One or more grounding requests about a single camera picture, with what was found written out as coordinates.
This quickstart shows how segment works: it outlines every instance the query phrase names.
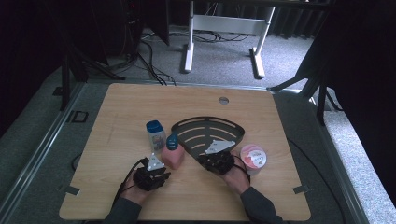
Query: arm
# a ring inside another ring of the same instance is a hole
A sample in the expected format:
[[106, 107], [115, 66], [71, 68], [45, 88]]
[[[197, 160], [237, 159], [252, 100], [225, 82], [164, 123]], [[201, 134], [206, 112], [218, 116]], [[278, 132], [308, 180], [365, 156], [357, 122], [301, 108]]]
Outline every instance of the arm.
[[248, 188], [241, 195], [245, 211], [253, 223], [282, 223], [282, 217], [276, 214], [273, 203], [253, 187]]
[[[232, 151], [231, 154], [238, 156], [236, 151]], [[235, 159], [235, 164], [245, 167], [244, 163], [238, 159]], [[248, 176], [242, 170], [233, 167], [221, 178], [230, 189], [240, 196], [247, 216], [252, 223], [282, 223], [282, 217], [276, 214], [273, 203], [250, 186]]]
[[104, 224], [132, 224], [136, 223], [142, 204], [152, 191], [145, 191], [134, 185], [135, 171], [131, 173], [125, 182], [124, 191], [120, 194], [119, 199], [114, 204], [110, 213], [104, 220]]

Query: floor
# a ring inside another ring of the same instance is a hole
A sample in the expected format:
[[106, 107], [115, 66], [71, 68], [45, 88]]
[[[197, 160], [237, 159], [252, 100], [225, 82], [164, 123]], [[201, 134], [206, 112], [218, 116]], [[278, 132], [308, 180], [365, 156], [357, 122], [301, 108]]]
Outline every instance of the floor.
[[[313, 42], [313, 39], [299, 37], [284, 39], [281, 36], [268, 36], [262, 50], [266, 77], [257, 79], [253, 75], [248, 49], [255, 47], [258, 37], [222, 35], [227, 39], [236, 37], [238, 41], [209, 43], [196, 39], [192, 71], [188, 74], [182, 69], [188, 40], [183, 27], [173, 27], [170, 46], [166, 46], [147, 30], [143, 38], [147, 44], [140, 45], [139, 53], [149, 61], [150, 45], [153, 50], [152, 65], [158, 74], [162, 73], [158, 77], [167, 85], [174, 84], [168, 77], [171, 76], [177, 85], [265, 90], [292, 78]], [[209, 34], [199, 36], [207, 39], [213, 37]], [[127, 62], [122, 56], [111, 57], [109, 61], [116, 67], [113, 69], [114, 73], [126, 77], [125, 81], [118, 82], [160, 85], [141, 60]], [[10, 197], [11, 189], [21, 186], [18, 182], [21, 176], [28, 175], [24, 185], [26, 187], [22, 188], [20, 196], [11, 195], [16, 200], [11, 200], [11, 212], [3, 219], [8, 223], [82, 223], [82, 220], [62, 220], [58, 212], [64, 199], [64, 188], [68, 186], [74, 173], [73, 159], [84, 148], [106, 88], [115, 82], [91, 68], [89, 71], [91, 77], [85, 84], [76, 83], [71, 78], [74, 90], [72, 99], [75, 101], [64, 112], [59, 112], [61, 97], [52, 95], [61, 83], [61, 69], [55, 71], [0, 139], [1, 201]], [[342, 175], [339, 170], [343, 174], [346, 170], [339, 167], [342, 166], [342, 163], [337, 163], [340, 162], [339, 158], [336, 162], [332, 159], [332, 154], [343, 148], [345, 142], [349, 143], [349, 147], [361, 147], [359, 139], [345, 115], [330, 105], [325, 113], [326, 127], [318, 124], [315, 118], [316, 106], [313, 103], [316, 96], [310, 100], [298, 94], [304, 83], [305, 80], [289, 86], [287, 90], [274, 92], [285, 134], [290, 138], [290, 149], [297, 170], [302, 183], [311, 189], [305, 195], [312, 217], [304, 222], [290, 220], [290, 223], [364, 223], [367, 217], [356, 215], [359, 208], [351, 206], [345, 195], [346, 186], [350, 183], [344, 183], [340, 179], [339, 176]], [[66, 118], [73, 111], [88, 112], [89, 118], [85, 123], [67, 121]], [[53, 123], [57, 121], [58, 127], [54, 127]], [[343, 133], [339, 133], [339, 127], [343, 127]], [[59, 130], [52, 136], [53, 140], [46, 141], [48, 130]], [[11, 148], [18, 153], [9, 153]], [[33, 172], [27, 173], [26, 167], [29, 166], [28, 161], [32, 161], [31, 158], [43, 160], [31, 164]]]

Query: blue bottle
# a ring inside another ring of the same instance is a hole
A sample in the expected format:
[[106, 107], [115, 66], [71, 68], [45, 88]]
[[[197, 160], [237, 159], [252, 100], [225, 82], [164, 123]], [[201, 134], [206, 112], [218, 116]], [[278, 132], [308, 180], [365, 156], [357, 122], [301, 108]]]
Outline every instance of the blue bottle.
[[158, 120], [149, 121], [146, 124], [148, 130], [148, 140], [151, 145], [151, 152], [160, 154], [165, 147], [166, 134], [163, 126]]

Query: sleeve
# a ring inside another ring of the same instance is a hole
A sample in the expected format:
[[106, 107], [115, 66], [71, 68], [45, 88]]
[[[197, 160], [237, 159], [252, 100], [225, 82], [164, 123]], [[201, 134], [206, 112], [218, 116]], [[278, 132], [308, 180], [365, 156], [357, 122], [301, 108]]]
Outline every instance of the sleeve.
[[253, 187], [245, 190], [240, 197], [251, 223], [283, 223], [282, 217], [276, 214], [274, 204]]
[[103, 224], [118, 223], [132, 224], [136, 223], [142, 206], [133, 203], [127, 199], [119, 198], [107, 215]]

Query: white table leg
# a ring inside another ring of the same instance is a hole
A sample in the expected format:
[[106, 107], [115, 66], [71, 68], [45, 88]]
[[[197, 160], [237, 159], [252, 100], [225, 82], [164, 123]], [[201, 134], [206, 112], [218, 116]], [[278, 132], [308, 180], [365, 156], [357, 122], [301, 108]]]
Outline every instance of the white table leg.
[[189, 73], [192, 71], [192, 55], [194, 53], [194, 43], [192, 42], [194, 32], [194, 2], [190, 1], [190, 25], [189, 25], [189, 44], [187, 46], [186, 64], [184, 70]]
[[262, 45], [264, 44], [265, 37], [267, 36], [268, 33], [268, 28], [270, 27], [271, 24], [271, 19], [274, 15], [274, 7], [269, 8], [269, 13], [266, 13], [266, 18], [265, 18], [265, 25], [262, 27], [262, 33], [260, 34], [260, 39], [259, 43], [257, 45], [257, 48], [253, 48], [251, 50], [251, 60], [253, 61], [255, 67], [256, 67], [256, 72], [257, 72], [257, 77], [263, 78], [265, 77], [264, 73], [264, 67], [262, 66]]

